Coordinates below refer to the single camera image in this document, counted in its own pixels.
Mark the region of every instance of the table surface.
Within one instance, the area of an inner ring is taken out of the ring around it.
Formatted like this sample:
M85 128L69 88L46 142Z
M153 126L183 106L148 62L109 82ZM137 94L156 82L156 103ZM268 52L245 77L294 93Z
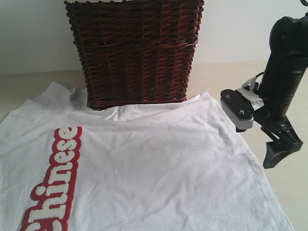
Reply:
M194 65L188 87L188 98L208 91L219 100L223 89L236 89L249 78L264 70L266 62ZM81 71L35 73L0 76L0 121L26 99L35 98L51 82L58 82L67 88L85 88ZM303 142L308 142L308 76L304 77L290 106L288 116ZM255 124L254 128L242 133L251 150L262 163L266 153L265 143L270 139ZM279 163L277 167L265 170L280 204L295 230L308 230L308 146Z

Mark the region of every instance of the woven basket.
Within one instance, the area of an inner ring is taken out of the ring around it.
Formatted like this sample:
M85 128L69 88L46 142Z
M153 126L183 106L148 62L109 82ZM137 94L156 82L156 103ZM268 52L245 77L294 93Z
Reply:
M65 4L90 108L186 100L203 0Z

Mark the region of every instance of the white wall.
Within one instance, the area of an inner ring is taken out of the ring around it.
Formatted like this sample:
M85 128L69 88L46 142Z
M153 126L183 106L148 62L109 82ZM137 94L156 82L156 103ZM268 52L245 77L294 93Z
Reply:
M299 0L206 0L195 64L267 60L273 24ZM0 74L81 69L62 0L0 0Z

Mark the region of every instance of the black cable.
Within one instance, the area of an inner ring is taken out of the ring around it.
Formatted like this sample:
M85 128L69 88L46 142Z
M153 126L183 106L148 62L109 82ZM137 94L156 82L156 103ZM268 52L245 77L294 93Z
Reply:
M257 74L255 78L258 78L258 77L260 77L263 74L264 74L264 71L262 71L261 73Z
M304 5L304 6L308 6L308 2L306 0L300 0L300 2Z

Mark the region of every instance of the t-shirt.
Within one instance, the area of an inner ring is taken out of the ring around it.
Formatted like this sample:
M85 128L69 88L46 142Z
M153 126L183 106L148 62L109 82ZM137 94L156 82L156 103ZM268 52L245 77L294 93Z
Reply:
M87 108L52 83L0 124L1 231L291 231L219 104Z

